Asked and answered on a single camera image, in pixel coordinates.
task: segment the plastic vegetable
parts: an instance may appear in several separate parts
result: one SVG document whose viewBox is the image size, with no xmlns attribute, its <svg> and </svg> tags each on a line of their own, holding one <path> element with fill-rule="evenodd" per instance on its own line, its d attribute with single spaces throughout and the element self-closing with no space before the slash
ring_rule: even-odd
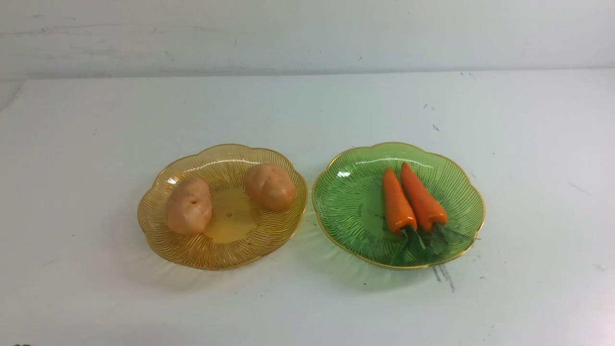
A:
<svg viewBox="0 0 615 346">
<path fill-rule="evenodd" d="M 425 185 L 423 185 L 407 163 L 402 164 L 401 178 L 403 189 L 408 195 L 421 229 L 430 233 L 435 223 L 441 226 L 446 225 L 448 222 L 446 211 L 427 191 Z"/>
<path fill-rule="evenodd" d="M 290 208 L 297 197 L 288 172 L 273 163 L 261 163 L 245 171 L 245 192 L 261 207 L 272 211 Z"/>
<path fill-rule="evenodd" d="M 179 235 L 203 233 L 212 219 L 212 194 L 209 184 L 198 177 L 181 182 L 166 205 L 167 225 Z"/>
<path fill-rule="evenodd" d="M 384 218 L 393 234 L 400 235 L 402 228 L 410 226 L 416 230 L 415 213 L 403 193 L 402 184 L 391 168 L 384 171 Z"/>
</svg>

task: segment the potato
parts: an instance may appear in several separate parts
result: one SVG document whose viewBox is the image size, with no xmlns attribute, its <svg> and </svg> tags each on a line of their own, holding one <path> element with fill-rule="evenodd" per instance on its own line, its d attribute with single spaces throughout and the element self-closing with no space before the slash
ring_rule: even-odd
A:
<svg viewBox="0 0 615 346">
<path fill-rule="evenodd" d="M 181 182 L 167 201 L 167 225 L 179 235 L 203 233 L 212 219 L 209 184 L 200 178 Z"/>
<path fill-rule="evenodd" d="M 250 167 L 245 172 L 244 183 L 248 196 L 265 209 L 288 209 L 296 198 L 295 184 L 288 173 L 273 163 Z"/>
</svg>

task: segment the orange carrot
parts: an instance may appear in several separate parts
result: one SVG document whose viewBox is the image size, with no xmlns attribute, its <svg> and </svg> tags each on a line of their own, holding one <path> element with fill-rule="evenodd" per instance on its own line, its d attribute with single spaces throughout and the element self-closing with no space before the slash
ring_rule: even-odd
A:
<svg viewBox="0 0 615 346">
<path fill-rule="evenodd" d="M 402 184 L 391 168 L 384 171 L 383 190 L 384 217 L 391 233 L 400 234 L 401 229 L 406 226 L 416 229 L 415 213 L 403 194 Z"/>
<path fill-rule="evenodd" d="M 402 164 L 402 184 L 408 195 L 412 208 L 416 211 L 419 225 L 425 232 L 431 232 L 434 223 L 444 226 L 448 222 L 448 216 L 444 208 L 427 191 L 421 179 L 416 176 L 407 163 Z"/>
</svg>

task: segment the plate center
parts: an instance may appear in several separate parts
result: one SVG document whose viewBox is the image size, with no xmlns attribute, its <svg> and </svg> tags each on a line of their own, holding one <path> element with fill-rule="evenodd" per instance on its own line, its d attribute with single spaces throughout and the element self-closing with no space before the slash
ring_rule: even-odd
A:
<svg viewBox="0 0 615 346">
<path fill-rule="evenodd" d="M 212 221 L 205 236 L 214 243 L 230 243 L 245 238 L 261 221 L 263 210 L 243 188 L 212 191 Z"/>
</svg>

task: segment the gold plate rim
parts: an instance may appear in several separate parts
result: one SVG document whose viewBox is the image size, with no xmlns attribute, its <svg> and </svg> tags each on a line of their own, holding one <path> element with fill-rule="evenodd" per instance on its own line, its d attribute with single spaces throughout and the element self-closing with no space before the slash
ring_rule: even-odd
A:
<svg viewBox="0 0 615 346">
<path fill-rule="evenodd" d="M 284 246 L 284 245 L 285 245 L 285 244 L 286 244 L 286 243 L 287 243 L 287 242 L 288 242 L 288 241 L 289 241 L 289 240 L 290 240 L 290 239 L 291 239 L 291 238 L 295 235 L 295 233 L 297 232 L 297 230 L 299 230 L 299 228 L 301 227 L 301 223 L 302 223 L 302 221 L 303 221 L 303 216 L 305 215 L 305 211 L 306 211 L 306 208 L 307 208 L 307 206 L 308 206 L 308 204 L 307 204 L 308 202 L 307 202 L 307 201 L 308 201 L 308 196 L 309 196 L 309 193 L 306 193 L 306 194 L 305 194 L 305 198 L 304 198 L 304 200 L 303 200 L 303 209 L 301 210 L 301 214 L 299 215 L 299 220 L 297 221 L 296 227 L 295 227 L 295 229 L 294 229 L 294 230 L 290 233 L 290 236 L 289 236 L 289 237 L 288 237 L 288 238 L 287 238 L 287 239 L 286 239 L 286 240 L 285 240 L 282 244 L 280 244 L 280 246 L 278 246 L 278 247 L 275 247 L 275 248 L 271 249 L 271 251 L 269 251 L 269 252 L 267 252 L 267 253 L 264 253 L 264 254 L 259 255 L 259 256 L 255 256 L 253 259 L 251 259 L 251 260 L 249 260 L 249 261 L 246 261 L 246 262 L 244 262 L 244 263 L 237 264 L 237 265 L 232 265 L 232 266 L 228 266 L 228 267 L 224 267 L 224 268 L 197 267 L 197 266 L 194 266 L 194 265 L 189 265 L 189 264 L 184 264 L 184 263 L 174 262 L 174 261 L 172 261 L 172 260 L 166 259 L 166 258 L 165 258 L 165 257 L 163 257 L 160 253 L 158 253 L 158 251 L 156 251 L 156 248 L 154 248 L 154 247 L 152 246 L 152 244 L 149 242 L 149 238 L 147 237 L 147 235 L 146 235 L 146 230 L 145 230 L 145 228 L 144 228 L 144 226 L 143 226 L 143 222 L 144 222 L 144 220 L 142 220 L 142 218 L 141 218 L 141 216 L 140 216 L 140 215 L 141 215 L 141 213 L 139 212 L 139 210 L 141 209 L 141 207 L 142 207 L 142 205 L 143 205 L 143 202 L 144 202 L 145 198 L 147 197 L 147 195 L 148 195 L 148 194 L 150 194 L 150 193 L 152 192 L 152 190 L 153 190 L 153 189 L 155 189 L 155 188 L 156 188 L 156 183 L 159 181 L 160 177 L 161 177 L 161 176 L 163 175 L 163 173 L 164 173 L 167 169 L 169 169 L 172 165 L 174 165 L 175 163 L 177 163 L 177 162 L 179 162 L 179 161 L 182 161 L 182 160 L 184 160 L 184 159 L 189 159 L 189 158 L 193 158 L 193 157 L 199 156 L 199 155 L 201 155 L 201 154 L 205 153 L 205 152 L 206 152 L 206 151 L 208 151 L 208 150 L 211 150 L 211 149 L 214 149 L 214 148 L 218 148 L 218 147 L 244 147 L 244 148 L 248 148 L 249 150 L 266 150 L 266 151 L 270 151 L 270 152 L 272 152 L 272 153 L 275 153 L 275 154 L 279 155 L 281 158 L 283 158 L 284 160 L 286 160 L 286 161 L 289 163 L 290 167 L 293 169 L 293 172 L 294 172 L 294 173 L 296 173 L 296 174 L 297 174 L 297 176 L 299 177 L 299 179 L 300 179 L 300 183 L 301 183 L 301 184 L 303 184 L 303 186 L 305 187 L 305 189 L 306 189 L 306 190 L 308 189 L 308 183 L 307 183 L 307 181 L 305 180 L 305 178 L 303 177 L 303 175 L 301 175 L 301 173 L 295 169 L 295 165 L 293 165 L 292 161 L 290 161 L 290 160 L 288 159 L 288 157 L 286 157 L 285 155 L 283 155 L 283 154 L 282 154 L 282 153 L 280 153 L 279 151 L 276 151 L 276 150 L 273 150 L 273 149 L 269 149 L 269 148 L 250 147 L 250 146 L 248 146 L 248 145 L 238 144 L 238 143 L 223 143 L 223 144 L 218 144 L 218 145 L 214 145 L 214 146 L 208 147 L 208 148 L 206 148 L 206 149 L 203 149 L 203 150 L 199 151 L 199 152 L 198 152 L 198 153 L 196 153 L 196 154 L 187 155 L 187 156 L 184 156 L 184 157 L 182 157 L 182 158 L 178 158 L 178 159 L 174 160 L 173 162 L 171 162 L 171 163 L 169 163 L 168 165 L 166 165 L 166 166 L 165 166 L 165 167 L 164 167 L 164 168 L 160 171 L 160 173 L 158 173 L 158 175 L 156 175 L 156 178 L 154 179 L 154 182 L 152 183 L 151 187 L 150 187 L 150 188 L 149 188 L 149 189 L 145 192 L 145 194 L 143 194 L 143 196 L 141 197 L 141 200 L 139 200 L 139 205 L 138 205 L 138 207 L 137 207 L 137 220 L 138 220 L 138 223 L 139 223 L 139 227 L 141 228 L 141 231 L 142 231 L 142 232 L 143 232 L 143 234 L 145 235 L 145 240 L 146 240 L 146 242 L 147 242 L 147 244 L 148 244 L 149 248 L 150 248 L 150 249 L 151 249 L 151 250 L 152 250 L 155 254 L 157 254 L 159 257 L 161 257 L 162 259 L 167 260 L 167 261 L 169 261 L 169 262 L 171 262 L 171 263 L 173 263 L 173 264 L 182 265 L 182 266 L 184 266 L 184 267 L 189 267 L 189 268 L 196 268 L 196 269 L 201 269 L 201 270 L 210 270 L 210 271 L 216 271 L 216 272 L 221 272 L 221 271 L 225 271 L 225 270 L 231 270 L 231 269 L 235 269 L 235 268 L 239 268 L 239 267 L 244 267 L 244 266 L 246 266 L 246 265 L 248 265 L 248 264 L 252 264 L 252 263 L 256 262 L 257 260 L 260 260 L 260 259 L 261 259 L 261 258 L 263 258 L 264 256 L 267 256 L 267 255 L 271 254 L 271 253 L 272 253 L 272 252 L 274 252 L 275 250 L 280 249 L 282 246 Z"/>
<path fill-rule="evenodd" d="M 415 269 L 423 269 L 423 268 L 429 268 L 429 267 L 435 267 L 436 265 L 441 265 L 441 264 L 445 264 L 448 262 L 451 262 L 452 260 L 456 260 L 458 258 L 460 258 L 461 256 L 463 256 L 466 252 L 468 252 L 472 246 L 474 246 L 474 243 L 476 242 L 476 240 L 474 240 L 473 242 L 470 243 L 470 246 L 468 246 L 465 250 L 461 251 L 459 254 L 455 255 L 454 257 L 450 258 L 450 259 L 446 259 L 446 260 L 441 260 L 439 262 L 434 262 L 434 263 L 430 263 L 430 264 L 422 264 L 422 265 L 410 265 L 410 266 L 395 266 L 395 265 L 388 265 L 388 264 L 382 264 L 382 263 L 378 263 L 375 262 L 373 260 L 370 260 L 364 256 L 358 255 L 352 251 L 350 251 L 348 248 L 346 248 L 345 246 L 343 246 L 342 244 L 340 244 L 339 242 L 337 242 L 335 239 L 333 239 L 333 237 L 331 237 L 331 235 L 329 235 L 329 233 L 325 230 L 325 227 L 322 225 L 322 220 L 320 219 L 320 211 L 319 209 L 316 207 L 316 198 L 315 198 L 315 187 L 316 184 L 318 183 L 318 181 L 320 180 L 321 176 L 324 175 L 324 173 L 326 173 L 329 168 L 331 168 L 331 166 L 335 163 L 335 161 L 337 161 L 339 159 L 340 156 L 342 156 L 345 153 L 348 153 L 350 151 L 355 151 L 355 150 L 359 150 L 359 149 L 369 149 L 369 148 L 374 148 L 374 147 L 378 147 L 380 145 L 387 145 L 387 144 L 401 144 L 401 145 L 407 145 L 409 147 L 412 147 L 414 149 L 418 149 L 424 153 L 430 154 L 430 155 L 435 155 L 435 156 L 439 156 L 443 159 L 449 160 L 449 162 L 453 163 L 455 166 L 457 166 L 461 172 L 466 176 L 466 179 L 468 181 L 468 183 L 470 184 L 470 187 L 472 187 L 472 189 L 474 189 L 474 191 L 476 191 L 476 193 L 478 194 L 478 197 L 480 197 L 480 202 L 483 204 L 483 219 L 480 223 L 480 226 L 478 227 L 478 229 L 476 230 L 476 232 L 474 232 L 474 238 L 476 239 L 476 237 L 478 236 L 478 234 L 480 233 L 481 229 L 483 228 L 483 225 L 485 224 L 485 216 L 486 216 L 486 206 L 485 206 L 485 200 L 483 199 L 483 195 L 480 194 L 480 191 L 474 186 L 474 184 L 472 184 L 472 181 L 470 179 L 470 177 L 467 175 L 467 172 L 455 161 L 451 160 L 450 158 L 447 158 L 444 155 L 440 155 L 438 153 L 432 153 L 431 151 L 427 151 L 425 149 L 422 149 L 420 147 L 417 147 L 416 145 L 412 145 L 410 143 L 405 143 L 405 142 L 382 142 L 382 143 L 378 143 L 378 144 L 374 144 L 374 145 L 370 145 L 367 147 L 355 147 L 355 148 L 350 148 L 347 150 L 342 151 L 341 153 L 337 154 L 332 160 L 331 162 L 329 162 L 329 164 L 327 165 L 327 168 L 325 168 L 324 171 L 322 171 L 318 177 L 316 177 L 316 180 L 314 181 L 314 183 L 312 184 L 312 193 L 311 193 L 311 197 L 312 197 L 312 206 L 314 207 L 314 211 L 316 213 L 316 219 L 318 220 L 318 224 L 320 226 L 320 229 L 322 230 L 322 232 L 327 236 L 327 238 L 329 238 L 330 241 L 333 242 L 333 244 L 336 244 L 338 247 L 340 247 L 342 250 L 348 252 L 349 254 L 358 257 L 368 263 L 371 263 L 373 265 L 376 265 L 378 267 L 383 267 L 383 268 L 387 268 L 387 269 L 395 269 L 395 270 L 415 270 Z"/>
</svg>

